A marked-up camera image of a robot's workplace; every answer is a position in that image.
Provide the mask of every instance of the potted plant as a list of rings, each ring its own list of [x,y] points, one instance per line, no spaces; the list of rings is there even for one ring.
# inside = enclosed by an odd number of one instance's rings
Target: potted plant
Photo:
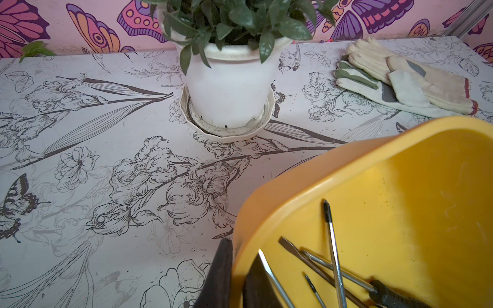
[[[145,0],[179,52],[195,112],[218,128],[262,114],[281,51],[310,40],[316,10],[333,25],[339,0]]]

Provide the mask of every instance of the screwdriver handle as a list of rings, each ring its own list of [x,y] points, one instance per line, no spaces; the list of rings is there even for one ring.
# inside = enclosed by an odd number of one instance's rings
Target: screwdriver handle
[[[377,289],[377,292],[370,292],[370,298],[379,305],[387,308],[431,308],[417,299],[402,296],[390,290],[379,280],[370,283]]]

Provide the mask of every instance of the butterfly wallpaper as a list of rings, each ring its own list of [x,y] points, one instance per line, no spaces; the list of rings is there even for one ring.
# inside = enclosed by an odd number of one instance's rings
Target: butterfly wallpaper
[[[485,62],[493,66],[493,18],[487,14],[462,39],[475,52],[485,58]]]
[[[317,16],[316,25],[307,27],[316,42],[440,35],[471,2],[340,0],[332,9],[335,26]],[[472,35],[487,26],[478,24]],[[98,54],[125,52],[131,61],[133,51],[175,48],[161,34],[156,13],[150,16],[149,5],[140,0],[1,0],[0,58],[19,57],[22,47],[37,39],[58,55],[91,53],[107,71]]]

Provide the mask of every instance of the floral tablecloth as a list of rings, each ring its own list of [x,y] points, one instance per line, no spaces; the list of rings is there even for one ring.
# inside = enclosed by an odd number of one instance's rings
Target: floral tablecloth
[[[185,123],[176,51],[1,59],[0,307],[192,306],[257,187],[427,120],[337,88],[347,44],[284,50],[272,120],[228,144]],[[493,68],[458,39],[382,44],[469,78],[493,121]]]

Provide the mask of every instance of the yellow plastic container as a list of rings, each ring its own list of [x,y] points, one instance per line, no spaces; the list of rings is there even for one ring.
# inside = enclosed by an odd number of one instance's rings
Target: yellow plastic container
[[[240,210],[230,307],[242,305],[259,248],[297,308],[320,307],[302,272],[337,307],[335,289],[278,244],[284,236],[330,259],[322,198],[343,268],[433,308],[493,307],[492,177],[493,126],[468,117],[320,155],[257,189]],[[371,304],[362,288],[344,284]]]

